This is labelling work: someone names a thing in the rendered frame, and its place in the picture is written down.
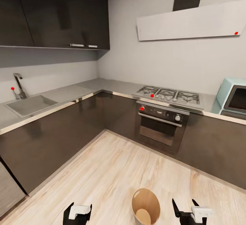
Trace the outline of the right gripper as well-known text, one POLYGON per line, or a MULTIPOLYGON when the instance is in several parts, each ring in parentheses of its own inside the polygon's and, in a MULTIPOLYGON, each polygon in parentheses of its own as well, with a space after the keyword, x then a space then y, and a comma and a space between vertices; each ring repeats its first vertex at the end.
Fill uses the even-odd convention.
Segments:
MULTIPOLYGON (((195 206, 199 206, 194 199, 192 199, 192 201, 195 206)), ((175 216, 180 218, 179 222, 181 223, 181 225, 206 225, 207 218, 205 217, 202 218, 203 223, 195 223, 194 219, 191 217, 191 212, 180 211, 174 199, 172 199, 172 202, 173 202, 173 208, 175 211, 175 216)))

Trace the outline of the trash can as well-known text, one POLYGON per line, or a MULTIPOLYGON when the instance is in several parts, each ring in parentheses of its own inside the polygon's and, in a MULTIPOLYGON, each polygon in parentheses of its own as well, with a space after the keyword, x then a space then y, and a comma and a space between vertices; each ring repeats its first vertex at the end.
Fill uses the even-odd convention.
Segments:
POLYGON ((147 188, 140 188, 134 193, 132 210, 136 225, 154 225, 160 218, 158 198, 147 188))

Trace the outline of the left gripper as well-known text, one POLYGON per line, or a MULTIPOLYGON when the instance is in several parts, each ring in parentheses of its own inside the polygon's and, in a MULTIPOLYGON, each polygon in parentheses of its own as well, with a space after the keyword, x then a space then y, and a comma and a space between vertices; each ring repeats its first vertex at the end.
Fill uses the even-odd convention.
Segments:
POLYGON ((73 205, 74 202, 64 211, 63 225, 86 225, 87 220, 90 220, 92 205, 88 214, 78 214, 75 219, 69 219, 70 210, 73 205))

